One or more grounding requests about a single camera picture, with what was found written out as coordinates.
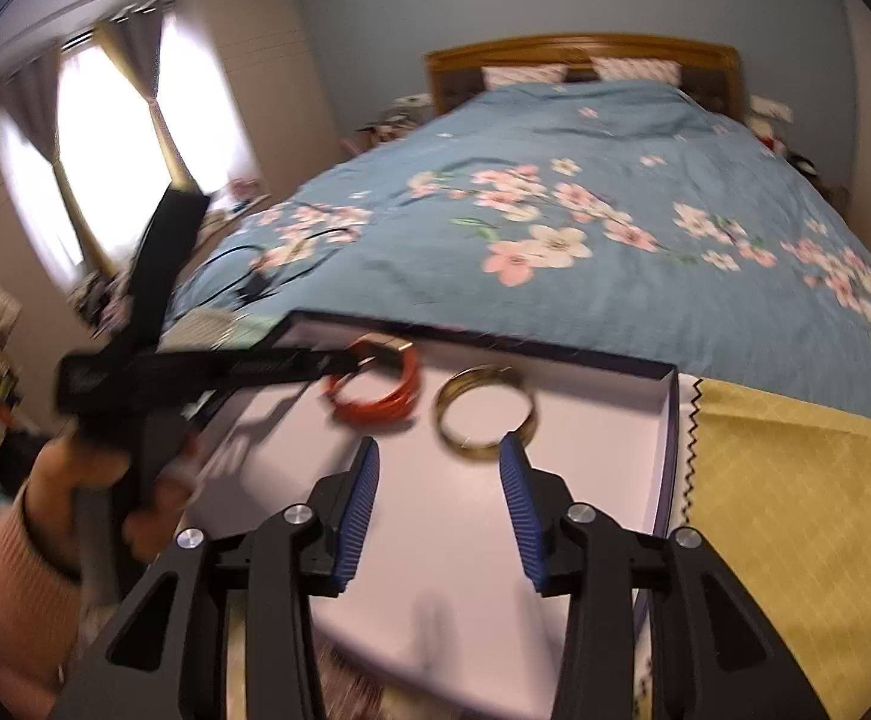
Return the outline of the pink sleeved left forearm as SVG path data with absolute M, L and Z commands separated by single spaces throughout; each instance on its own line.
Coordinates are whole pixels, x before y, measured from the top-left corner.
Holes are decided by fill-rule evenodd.
M 0 702 L 10 717 L 53 710 L 79 616 L 77 574 L 44 559 L 19 497 L 0 518 Z

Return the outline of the left hand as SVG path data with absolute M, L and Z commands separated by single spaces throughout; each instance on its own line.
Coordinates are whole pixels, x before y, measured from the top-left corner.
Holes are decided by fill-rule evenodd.
M 65 578 L 82 574 L 77 543 L 76 499 L 108 491 L 129 470 L 129 458 L 76 434 L 46 444 L 22 491 L 26 533 L 37 553 Z M 122 517 L 121 536 L 142 564 L 152 564 L 170 544 L 196 488 L 170 472 L 157 478 L 144 504 Z

